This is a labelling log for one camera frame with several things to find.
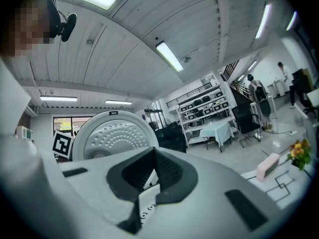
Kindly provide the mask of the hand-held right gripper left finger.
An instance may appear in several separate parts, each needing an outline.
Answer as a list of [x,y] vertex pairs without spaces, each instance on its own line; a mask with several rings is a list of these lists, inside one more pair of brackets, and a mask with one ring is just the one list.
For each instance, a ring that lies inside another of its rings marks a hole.
[[150,147],[139,154],[111,167],[106,180],[114,195],[120,200],[133,204],[127,219],[117,226],[136,234],[141,228],[139,195],[149,185],[155,171],[155,148]]

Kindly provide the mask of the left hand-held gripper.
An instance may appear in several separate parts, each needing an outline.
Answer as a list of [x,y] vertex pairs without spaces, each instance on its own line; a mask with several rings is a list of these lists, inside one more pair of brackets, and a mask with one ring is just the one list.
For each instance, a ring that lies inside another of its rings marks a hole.
[[69,158],[71,154],[73,140],[73,136],[67,133],[56,131],[53,137],[53,153],[64,158]]

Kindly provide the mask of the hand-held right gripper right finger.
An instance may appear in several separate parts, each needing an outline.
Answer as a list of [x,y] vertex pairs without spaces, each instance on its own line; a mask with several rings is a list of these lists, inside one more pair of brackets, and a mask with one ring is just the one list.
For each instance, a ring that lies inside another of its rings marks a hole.
[[188,162],[158,149],[154,150],[154,159],[160,188],[156,203],[175,204],[183,201],[197,185],[196,169]]

